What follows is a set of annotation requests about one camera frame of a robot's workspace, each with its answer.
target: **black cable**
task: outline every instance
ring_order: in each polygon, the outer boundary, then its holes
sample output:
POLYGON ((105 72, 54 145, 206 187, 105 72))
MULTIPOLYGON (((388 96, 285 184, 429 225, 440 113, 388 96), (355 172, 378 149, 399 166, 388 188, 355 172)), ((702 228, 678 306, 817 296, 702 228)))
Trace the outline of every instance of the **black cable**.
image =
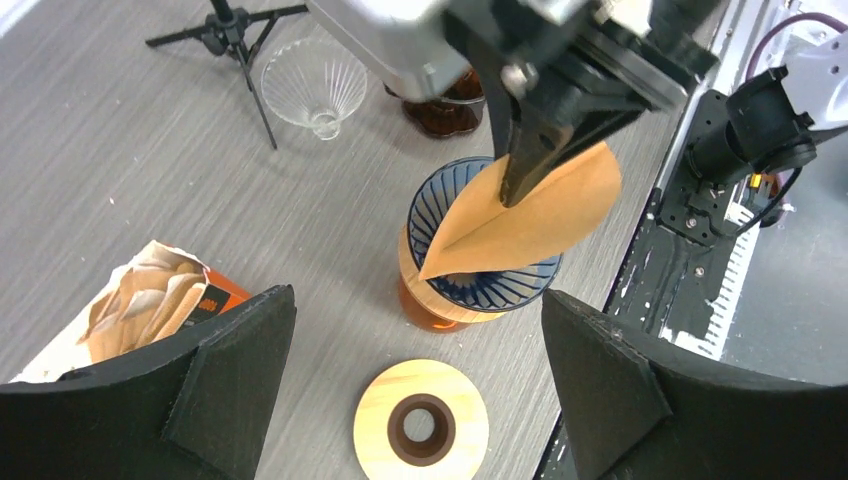
POLYGON ((715 235, 717 237, 738 238, 739 235, 742 235, 743 233, 747 232, 748 230, 754 228, 754 225, 757 225, 758 223, 763 221, 763 219, 766 218, 766 216, 769 213, 771 213, 771 211, 774 210, 774 208, 778 204, 780 204, 780 201, 783 200, 783 197, 786 196, 786 194, 789 192, 789 189, 792 188, 792 185, 794 185, 795 181, 798 180, 798 177, 801 176, 801 170, 803 170, 802 167, 798 167, 798 168, 792 170, 792 175, 789 177, 789 180, 786 181, 786 183, 783 185, 783 187, 780 189, 780 191, 777 192, 777 195, 775 195, 774 198, 771 199, 771 201, 768 203, 768 205, 765 206, 765 208, 760 210, 760 213, 754 215, 754 217, 752 219, 748 220, 747 222, 745 222, 744 225, 737 228, 732 233, 724 233, 724 232, 720 231, 719 229, 715 228, 715 226, 712 224, 712 222, 710 222, 710 231, 713 233, 713 235, 715 235))

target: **wooden ring holder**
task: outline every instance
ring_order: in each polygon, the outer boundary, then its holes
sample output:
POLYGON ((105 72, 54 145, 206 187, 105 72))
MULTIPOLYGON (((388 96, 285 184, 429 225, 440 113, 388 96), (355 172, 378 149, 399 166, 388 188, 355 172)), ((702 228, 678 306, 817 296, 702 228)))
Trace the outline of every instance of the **wooden ring holder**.
POLYGON ((473 323, 494 320, 506 313, 478 312, 461 307, 443 297, 426 281, 419 280, 418 267, 409 251, 408 235, 409 231, 404 226, 398 238, 398 296, 404 313, 412 323, 428 332, 453 333, 473 323))
POLYGON ((489 442, 480 392, 462 372, 435 360, 399 363, 365 390, 353 421, 356 457, 370 480, 470 480, 489 442), (433 432, 407 436, 407 415, 424 410, 433 432))

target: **brown glass jar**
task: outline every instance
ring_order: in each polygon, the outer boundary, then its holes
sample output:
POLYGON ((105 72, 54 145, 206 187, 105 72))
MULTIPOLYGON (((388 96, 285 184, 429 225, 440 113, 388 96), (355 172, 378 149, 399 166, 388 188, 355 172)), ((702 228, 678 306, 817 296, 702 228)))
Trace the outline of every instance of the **brown glass jar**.
MULTIPOLYGON (((389 87, 383 87, 386 93, 397 97, 389 87)), ((424 103, 403 100, 401 108, 406 117, 425 134, 445 138, 476 130, 483 121, 485 105, 480 77, 474 70, 469 70, 435 100, 424 103)))

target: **screw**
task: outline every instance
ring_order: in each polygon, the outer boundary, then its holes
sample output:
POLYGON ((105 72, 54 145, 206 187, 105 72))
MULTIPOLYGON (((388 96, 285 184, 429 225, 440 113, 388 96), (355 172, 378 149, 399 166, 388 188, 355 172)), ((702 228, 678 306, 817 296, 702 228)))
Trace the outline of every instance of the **screw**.
POLYGON ((536 86, 539 74, 530 63, 512 63, 501 70, 501 82, 509 93, 521 98, 536 86))

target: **brown paper filter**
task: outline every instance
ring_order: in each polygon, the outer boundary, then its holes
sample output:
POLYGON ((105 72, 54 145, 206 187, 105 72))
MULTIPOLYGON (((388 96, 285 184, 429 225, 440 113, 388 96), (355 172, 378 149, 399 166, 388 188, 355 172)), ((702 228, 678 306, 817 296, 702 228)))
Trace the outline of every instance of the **brown paper filter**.
MULTIPOLYGON (((139 335, 138 343, 141 345, 146 345, 153 341, 153 338, 156 337, 156 334, 159 333, 159 330, 171 319, 174 315, 174 312, 178 309, 180 303, 183 301, 183 298, 186 296, 186 293, 191 289, 196 283, 202 283, 205 286, 203 275, 195 274, 195 273, 185 273, 179 274, 171 277, 168 281, 168 290, 166 293, 166 298, 159 305, 158 310, 153 315, 153 318, 150 322, 147 323, 145 328, 139 335)), ((197 302, 194 302, 192 308, 197 305, 197 302)))
POLYGON ((618 162, 599 143, 548 175, 512 208, 498 198, 504 156, 462 189, 439 225, 420 278, 523 268, 589 235, 621 190, 618 162))
POLYGON ((194 307, 197 306, 197 302, 200 301, 200 297, 203 296, 203 291, 205 289, 205 283, 194 284, 188 292, 186 292, 180 304, 177 305, 173 315, 171 315, 165 324, 162 325, 162 327, 156 332, 156 336, 151 340, 151 342, 158 342, 163 338, 177 333, 177 330, 179 330, 183 323, 185 323, 186 318, 188 318, 189 314, 192 310, 194 310, 194 307))
POLYGON ((129 325, 127 325, 128 334, 124 336, 121 346, 122 354, 138 348, 136 342, 138 342, 142 332, 147 330, 149 324, 155 319, 156 315, 159 314, 159 311, 163 308, 162 305, 169 301, 169 299, 166 298, 166 292, 171 278, 194 272, 194 267, 189 262, 183 262, 177 267, 176 272, 168 272, 168 275, 162 275, 159 272, 162 271, 144 271, 144 276, 141 275, 142 272, 136 274, 134 285, 136 290, 141 291, 155 289, 161 292, 161 297, 159 297, 160 300, 156 302, 156 305, 154 305, 154 307, 158 308, 149 308, 139 315, 124 319, 124 321, 128 322, 129 325))
MULTIPOLYGON (((89 332, 81 339, 88 344, 93 362, 108 360, 130 350, 138 333, 162 302, 168 279, 173 275, 174 272, 168 270, 134 268, 121 278, 116 290, 117 311, 89 326, 89 332)), ((94 315, 92 309, 90 322, 94 315)))

